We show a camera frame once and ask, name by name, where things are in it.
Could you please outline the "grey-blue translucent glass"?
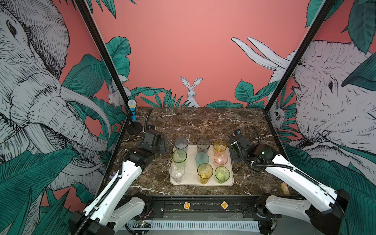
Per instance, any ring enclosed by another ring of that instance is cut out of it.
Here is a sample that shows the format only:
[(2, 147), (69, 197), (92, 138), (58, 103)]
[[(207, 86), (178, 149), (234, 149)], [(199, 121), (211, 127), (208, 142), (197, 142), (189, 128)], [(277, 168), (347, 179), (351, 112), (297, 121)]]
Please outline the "grey-blue translucent glass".
[(186, 153), (188, 152), (188, 146), (189, 146), (189, 141), (185, 137), (179, 137), (175, 140), (174, 146), (176, 150), (183, 150)]

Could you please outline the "pink short glass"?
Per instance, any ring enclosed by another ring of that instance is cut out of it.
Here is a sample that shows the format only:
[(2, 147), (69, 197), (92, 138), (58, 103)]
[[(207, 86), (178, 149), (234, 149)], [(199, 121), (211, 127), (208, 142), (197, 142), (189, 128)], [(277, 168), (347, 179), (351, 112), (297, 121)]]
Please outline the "pink short glass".
[(228, 155), (225, 152), (217, 152), (214, 154), (213, 160), (215, 166), (224, 166), (228, 162)]

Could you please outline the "light green translucent glass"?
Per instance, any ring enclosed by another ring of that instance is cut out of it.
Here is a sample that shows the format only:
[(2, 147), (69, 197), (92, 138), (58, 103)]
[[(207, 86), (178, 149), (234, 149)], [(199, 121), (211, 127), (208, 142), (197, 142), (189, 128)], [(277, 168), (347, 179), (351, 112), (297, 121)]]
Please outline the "light green translucent glass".
[(185, 168), (187, 161), (187, 153), (182, 149), (177, 149), (172, 154), (172, 164), (179, 168)]

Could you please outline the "amber short glass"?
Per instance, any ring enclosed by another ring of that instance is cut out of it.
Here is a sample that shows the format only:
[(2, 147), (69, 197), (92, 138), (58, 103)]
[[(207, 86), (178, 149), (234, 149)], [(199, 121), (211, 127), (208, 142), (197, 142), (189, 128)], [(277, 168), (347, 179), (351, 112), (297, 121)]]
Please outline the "amber short glass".
[(214, 152), (224, 152), (227, 149), (227, 144), (224, 140), (218, 139), (213, 143)]

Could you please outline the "green short glass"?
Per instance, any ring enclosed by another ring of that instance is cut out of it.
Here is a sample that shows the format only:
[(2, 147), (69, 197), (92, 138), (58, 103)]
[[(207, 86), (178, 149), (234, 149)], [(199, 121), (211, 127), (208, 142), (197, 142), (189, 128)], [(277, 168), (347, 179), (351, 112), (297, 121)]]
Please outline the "green short glass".
[(224, 166), (219, 166), (215, 169), (215, 177), (218, 183), (222, 184), (225, 183), (230, 178), (230, 171), (228, 168)]

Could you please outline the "clear tall glass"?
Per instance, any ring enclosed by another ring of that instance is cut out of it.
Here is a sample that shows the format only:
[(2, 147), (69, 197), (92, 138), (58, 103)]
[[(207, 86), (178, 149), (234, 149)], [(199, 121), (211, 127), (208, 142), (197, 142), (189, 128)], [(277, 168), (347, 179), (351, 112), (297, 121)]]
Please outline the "clear tall glass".
[(185, 167), (178, 164), (172, 164), (169, 170), (169, 174), (176, 183), (180, 184), (183, 181)]

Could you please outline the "beige rectangular tray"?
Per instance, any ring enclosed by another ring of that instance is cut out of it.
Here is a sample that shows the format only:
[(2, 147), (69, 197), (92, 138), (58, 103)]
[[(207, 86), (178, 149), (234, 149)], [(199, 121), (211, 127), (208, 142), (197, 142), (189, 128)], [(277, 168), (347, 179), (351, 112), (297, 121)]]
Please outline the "beige rectangular tray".
[(196, 162), (195, 157), (198, 154), (197, 152), (197, 146), (196, 145), (188, 145), (187, 149), (187, 159), (184, 164), (185, 168), (185, 174), (183, 175), (183, 179), (181, 183), (177, 183), (171, 176), (169, 178), (170, 183), (173, 185), (181, 185), (181, 186), (219, 186), (219, 187), (229, 187), (232, 186), (234, 183), (234, 176), (233, 176), (233, 170), (232, 170), (232, 161), (230, 157), (230, 151), (228, 148), (224, 151), (224, 153), (227, 155), (227, 163), (224, 164), (223, 166), (226, 167), (229, 172), (230, 172), (230, 178), (225, 181), (224, 183), (219, 183), (216, 176), (215, 176), (215, 170), (217, 167), (220, 165), (217, 164), (214, 161), (214, 155), (215, 155), (215, 150), (213, 145), (210, 146), (208, 149), (208, 156), (209, 156), (209, 164), (213, 168), (213, 175), (212, 177), (208, 180), (206, 184), (201, 184), (200, 182), (200, 177), (197, 173), (197, 168), (199, 164)]

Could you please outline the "dark smoky tall glass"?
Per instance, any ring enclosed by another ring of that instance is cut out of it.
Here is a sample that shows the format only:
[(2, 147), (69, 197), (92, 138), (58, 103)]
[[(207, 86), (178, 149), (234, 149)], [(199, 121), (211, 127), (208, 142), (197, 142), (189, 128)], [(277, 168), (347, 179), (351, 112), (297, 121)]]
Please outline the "dark smoky tall glass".
[(199, 138), (196, 141), (197, 153), (207, 153), (210, 148), (211, 142), (207, 138)]

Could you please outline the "teal frosted glass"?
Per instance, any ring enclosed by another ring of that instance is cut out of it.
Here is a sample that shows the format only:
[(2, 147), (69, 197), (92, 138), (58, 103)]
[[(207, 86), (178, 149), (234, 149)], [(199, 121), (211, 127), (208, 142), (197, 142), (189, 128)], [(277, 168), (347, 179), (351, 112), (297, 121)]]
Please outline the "teal frosted glass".
[(201, 164), (208, 164), (210, 161), (210, 158), (207, 153), (200, 152), (196, 155), (195, 161), (196, 161), (197, 166), (200, 166)]

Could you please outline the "yellow tall glass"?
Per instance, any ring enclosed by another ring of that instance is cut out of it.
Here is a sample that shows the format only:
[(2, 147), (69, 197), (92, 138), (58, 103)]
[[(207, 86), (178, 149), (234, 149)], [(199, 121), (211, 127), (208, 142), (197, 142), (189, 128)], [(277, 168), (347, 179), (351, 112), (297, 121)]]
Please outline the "yellow tall glass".
[(208, 163), (200, 164), (197, 173), (201, 184), (206, 184), (213, 175), (213, 168)]

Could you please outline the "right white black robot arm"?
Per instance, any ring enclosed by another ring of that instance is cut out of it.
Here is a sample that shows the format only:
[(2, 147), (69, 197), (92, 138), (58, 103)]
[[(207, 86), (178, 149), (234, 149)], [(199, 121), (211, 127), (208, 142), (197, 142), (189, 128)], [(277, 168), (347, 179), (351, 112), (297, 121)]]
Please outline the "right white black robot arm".
[(320, 183), (268, 145), (244, 146), (235, 139), (230, 139), (229, 144), (250, 169), (276, 176), (303, 196), (302, 200), (296, 200), (268, 195), (256, 206), (260, 216), (265, 213), (287, 215), (309, 222), (325, 235), (339, 234), (341, 223), (347, 221), (348, 192)]

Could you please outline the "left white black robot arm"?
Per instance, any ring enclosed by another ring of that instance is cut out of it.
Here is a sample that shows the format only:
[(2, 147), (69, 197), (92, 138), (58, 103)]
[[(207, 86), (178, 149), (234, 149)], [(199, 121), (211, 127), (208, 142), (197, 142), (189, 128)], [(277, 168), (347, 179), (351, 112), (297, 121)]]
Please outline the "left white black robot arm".
[(169, 141), (143, 140), (138, 146), (126, 150), (119, 170), (99, 196), (83, 212), (74, 212), (69, 219), (72, 235), (114, 235), (137, 215), (148, 214), (150, 198), (137, 193), (122, 206), (119, 202), (131, 184), (153, 161), (156, 154), (170, 152)]

